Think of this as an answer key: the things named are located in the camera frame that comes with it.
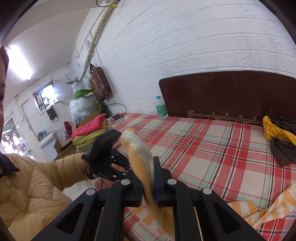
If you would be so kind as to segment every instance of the pink clothing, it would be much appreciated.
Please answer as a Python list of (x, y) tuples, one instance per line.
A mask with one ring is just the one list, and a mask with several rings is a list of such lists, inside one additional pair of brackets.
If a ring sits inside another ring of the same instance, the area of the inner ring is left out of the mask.
[(85, 126), (78, 127), (72, 134), (72, 140), (75, 139), (76, 136), (86, 136), (94, 131), (102, 129), (102, 121), (105, 120), (106, 114), (101, 114), (94, 118), (92, 121), (88, 122)]

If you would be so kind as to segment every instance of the water bottle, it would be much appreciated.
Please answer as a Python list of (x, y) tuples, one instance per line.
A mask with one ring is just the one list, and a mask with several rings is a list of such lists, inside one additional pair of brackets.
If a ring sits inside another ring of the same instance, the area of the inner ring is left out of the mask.
[(160, 97), (160, 95), (156, 96), (156, 109), (158, 113), (159, 118), (167, 118), (168, 117), (168, 111), (165, 106), (165, 102), (163, 99)]

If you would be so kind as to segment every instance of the red plaid blanket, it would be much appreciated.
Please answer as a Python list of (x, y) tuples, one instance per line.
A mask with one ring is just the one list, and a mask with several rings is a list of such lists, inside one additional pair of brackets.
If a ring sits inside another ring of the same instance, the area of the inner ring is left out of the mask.
[[(296, 165), (281, 167), (264, 139), (262, 127), (237, 122), (126, 114), (113, 125), (138, 131), (143, 142), (173, 178), (189, 187), (212, 188), (223, 200), (253, 200), (258, 211), (269, 207), (296, 182)], [(104, 182), (103, 188), (113, 183)], [(258, 232), (269, 241), (282, 240), (296, 212), (263, 224)], [(125, 234), (131, 240), (165, 241), (168, 236), (145, 209), (126, 208)]]

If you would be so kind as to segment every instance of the hair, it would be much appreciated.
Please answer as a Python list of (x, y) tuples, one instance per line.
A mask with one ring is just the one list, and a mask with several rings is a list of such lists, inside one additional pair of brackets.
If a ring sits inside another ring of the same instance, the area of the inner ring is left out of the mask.
[(8, 58), (7, 52), (4, 49), (3, 45), (0, 47), (0, 56), (2, 57), (2, 59), (4, 61), (4, 65), (5, 65), (5, 79), (6, 79), (9, 58)]

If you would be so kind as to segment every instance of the silver screw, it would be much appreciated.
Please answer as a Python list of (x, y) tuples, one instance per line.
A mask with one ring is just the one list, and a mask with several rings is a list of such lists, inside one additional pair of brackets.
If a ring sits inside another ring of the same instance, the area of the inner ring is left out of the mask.
[(91, 196), (94, 195), (96, 193), (96, 190), (94, 190), (93, 188), (87, 189), (86, 194)]
[(168, 180), (168, 184), (170, 184), (170, 185), (175, 185), (176, 183), (177, 183), (177, 181), (175, 179)]
[(122, 185), (128, 185), (130, 183), (131, 183), (131, 181), (129, 179), (123, 179), (123, 180), (121, 180), (121, 184)]
[(212, 193), (212, 189), (210, 189), (210, 188), (204, 188), (204, 189), (202, 190), (202, 192), (203, 192), (204, 194), (209, 195), (209, 194)]

